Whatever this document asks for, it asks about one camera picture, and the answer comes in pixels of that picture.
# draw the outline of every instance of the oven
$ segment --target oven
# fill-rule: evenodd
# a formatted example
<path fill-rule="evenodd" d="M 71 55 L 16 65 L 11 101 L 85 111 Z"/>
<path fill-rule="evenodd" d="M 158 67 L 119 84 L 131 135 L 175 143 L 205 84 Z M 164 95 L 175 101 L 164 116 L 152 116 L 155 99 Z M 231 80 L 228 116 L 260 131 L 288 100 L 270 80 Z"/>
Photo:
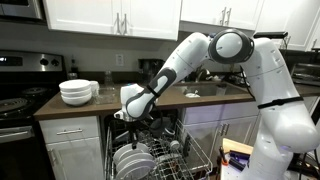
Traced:
<path fill-rule="evenodd" d="M 66 79 L 62 56 L 0 50 L 1 180 L 54 179 L 33 114 Z"/>
<path fill-rule="evenodd" d="M 41 0 L 0 0 L 0 16 L 44 20 Z"/>

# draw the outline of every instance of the open dishwasher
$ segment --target open dishwasher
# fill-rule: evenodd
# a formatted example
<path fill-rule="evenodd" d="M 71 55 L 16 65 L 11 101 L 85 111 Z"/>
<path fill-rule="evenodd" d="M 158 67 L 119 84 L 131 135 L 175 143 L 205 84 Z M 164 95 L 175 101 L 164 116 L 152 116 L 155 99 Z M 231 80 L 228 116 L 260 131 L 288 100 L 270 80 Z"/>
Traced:
<path fill-rule="evenodd" d="M 107 180 L 122 180 L 117 178 L 117 168 L 113 156 L 118 149 L 131 143 L 123 138 L 127 134 L 125 123 L 121 120 L 111 120 L 105 126 L 105 175 Z M 173 126 L 174 135 L 154 137 L 150 129 L 139 131 L 138 142 L 149 148 L 154 158 L 155 166 L 143 176 L 143 180 L 193 180 L 210 179 L 212 162 L 201 149 L 195 139 L 177 120 Z"/>

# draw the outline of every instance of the kitchen cabinet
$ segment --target kitchen cabinet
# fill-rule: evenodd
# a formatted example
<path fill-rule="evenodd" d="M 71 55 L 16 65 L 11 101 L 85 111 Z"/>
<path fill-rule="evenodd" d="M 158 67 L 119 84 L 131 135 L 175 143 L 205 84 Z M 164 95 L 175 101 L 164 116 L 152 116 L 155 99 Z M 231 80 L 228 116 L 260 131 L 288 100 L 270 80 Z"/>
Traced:
<path fill-rule="evenodd" d="M 197 155 L 196 151 L 199 149 L 190 148 L 188 156 L 186 158 L 186 162 L 189 167 L 196 168 L 203 164 L 207 164 L 206 159 L 210 159 L 214 161 L 214 159 L 210 158 L 213 142 L 215 140 L 215 132 L 217 127 L 219 127 L 220 122 L 208 122 L 208 123 L 199 123 L 194 125 L 185 125 L 184 128 L 188 131 L 188 133 L 194 138 L 195 142 L 198 143 L 199 147 L 201 147 L 203 153 L 200 153 L 200 158 Z"/>
<path fill-rule="evenodd" d="M 220 122 L 220 126 L 215 131 L 215 140 L 210 159 L 216 166 L 216 159 L 219 156 L 219 148 L 222 146 L 223 138 L 228 138 L 239 143 L 248 144 L 257 116 L 236 118 Z"/>
<path fill-rule="evenodd" d="M 184 125 L 190 125 L 218 120 L 221 121 L 241 117 L 257 116 L 258 114 L 259 109 L 257 108 L 257 103 L 252 101 L 186 108 L 182 113 L 182 119 Z"/>
<path fill-rule="evenodd" d="M 181 0 L 44 0 L 50 30 L 177 40 Z"/>
<path fill-rule="evenodd" d="M 57 180 L 103 180 L 98 137 L 47 144 Z"/>
<path fill-rule="evenodd" d="M 312 33 L 307 51 L 311 51 L 312 48 L 320 48 L 320 19 L 318 19 L 317 26 Z"/>
<path fill-rule="evenodd" d="M 286 43 L 291 50 L 307 50 L 311 35 L 319 19 L 318 0 L 266 0 L 256 32 L 287 31 Z M 285 43 L 274 40 L 279 48 Z"/>
<path fill-rule="evenodd" d="M 263 1 L 183 0 L 181 20 L 255 30 Z"/>
<path fill-rule="evenodd" d="M 244 102 L 186 108 L 182 119 L 184 127 L 216 166 L 222 139 L 248 144 L 258 114 L 255 102 Z M 187 161 L 196 167 L 201 164 L 201 159 L 193 159 L 193 153 L 190 150 Z"/>
<path fill-rule="evenodd" d="M 98 117 L 39 123 L 57 180 L 104 179 Z"/>
<path fill-rule="evenodd" d="M 313 113 L 315 106 L 318 104 L 318 101 L 318 96 L 303 97 L 303 102 L 310 114 Z"/>

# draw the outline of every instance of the white robotic arm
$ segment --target white robotic arm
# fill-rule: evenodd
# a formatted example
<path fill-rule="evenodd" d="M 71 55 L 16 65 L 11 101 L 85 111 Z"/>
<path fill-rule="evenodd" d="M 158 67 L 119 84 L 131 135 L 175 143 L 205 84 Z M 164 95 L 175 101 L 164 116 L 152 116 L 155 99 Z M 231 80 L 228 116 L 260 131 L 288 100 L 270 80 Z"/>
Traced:
<path fill-rule="evenodd" d="M 147 117 L 156 98 L 205 59 L 222 64 L 240 63 L 261 110 L 254 151 L 240 179 L 284 179 L 293 152 L 317 148 L 320 137 L 281 53 L 269 39 L 251 40 L 235 29 L 214 37 L 191 34 L 174 50 L 147 88 L 134 85 L 121 89 L 122 110 L 115 117 L 127 122 Z"/>

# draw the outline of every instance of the kitchen counter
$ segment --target kitchen counter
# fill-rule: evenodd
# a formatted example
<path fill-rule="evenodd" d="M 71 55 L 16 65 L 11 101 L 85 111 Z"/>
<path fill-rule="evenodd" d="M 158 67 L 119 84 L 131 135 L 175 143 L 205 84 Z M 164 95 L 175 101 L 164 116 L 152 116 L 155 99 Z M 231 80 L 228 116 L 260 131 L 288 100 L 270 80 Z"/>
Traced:
<path fill-rule="evenodd" d="M 300 95 L 303 97 L 320 96 L 320 87 L 296 85 L 296 88 Z M 167 89 L 162 94 L 157 103 L 157 107 L 159 109 L 177 109 L 185 107 L 238 103 L 248 101 L 253 101 L 253 98 L 248 93 L 226 96 L 205 96 L 199 98 L 187 98 L 177 88 L 175 88 L 175 86 L 173 86 Z M 40 108 L 34 114 L 34 117 L 37 121 L 41 121 L 49 119 L 61 119 L 82 116 L 109 115 L 120 110 L 120 108 L 120 101 L 114 104 L 101 105 L 96 105 L 92 101 L 90 101 L 81 107 L 72 107 L 66 105 L 61 99 L 61 94 L 58 93 L 42 108 Z"/>

